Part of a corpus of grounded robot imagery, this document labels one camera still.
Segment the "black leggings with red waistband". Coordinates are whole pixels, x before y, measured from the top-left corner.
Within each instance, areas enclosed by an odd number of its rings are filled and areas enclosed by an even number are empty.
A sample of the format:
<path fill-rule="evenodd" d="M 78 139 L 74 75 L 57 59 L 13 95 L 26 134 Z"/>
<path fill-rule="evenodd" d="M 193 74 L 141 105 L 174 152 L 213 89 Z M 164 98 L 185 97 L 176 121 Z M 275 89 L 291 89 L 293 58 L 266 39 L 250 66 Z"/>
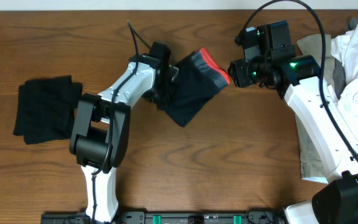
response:
<path fill-rule="evenodd" d="M 231 81 L 206 48 L 183 58 L 177 68 L 178 74 L 163 81 L 152 102 L 177 125 L 184 127 Z"/>

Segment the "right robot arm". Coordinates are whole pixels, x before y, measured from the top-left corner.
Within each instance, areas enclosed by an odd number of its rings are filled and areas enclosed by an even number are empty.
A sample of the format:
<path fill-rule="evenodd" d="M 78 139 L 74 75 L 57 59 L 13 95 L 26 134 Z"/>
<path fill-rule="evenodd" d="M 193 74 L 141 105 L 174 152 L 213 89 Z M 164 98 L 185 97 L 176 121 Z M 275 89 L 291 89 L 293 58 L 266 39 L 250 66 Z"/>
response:
<path fill-rule="evenodd" d="M 288 206 L 287 223 L 358 223 L 358 140 L 329 96 L 320 67 L 310 56 L 266 61 L 262 56 L 231 62 L 237 87 L 275 90 L 305 127 L 328 182 L 311 200 Z"/>

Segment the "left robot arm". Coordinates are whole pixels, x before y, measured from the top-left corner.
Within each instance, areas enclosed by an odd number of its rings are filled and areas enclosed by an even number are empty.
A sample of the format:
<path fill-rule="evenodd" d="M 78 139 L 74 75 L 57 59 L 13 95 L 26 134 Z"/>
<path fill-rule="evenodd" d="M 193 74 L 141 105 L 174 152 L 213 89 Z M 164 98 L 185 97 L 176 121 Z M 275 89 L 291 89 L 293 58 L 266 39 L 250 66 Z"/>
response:
<path fill-rule="evenodd" d="M 108 89 L 97 95 L 85 93 L 79 101 L 69 150 L 86 180 L 84 223 L 111 223 L 116 216 L 116 169 L 127 150 L 131 109 L 142 97 L 155 100 L 177 75 L 169 58 L 135 55 Z"/>

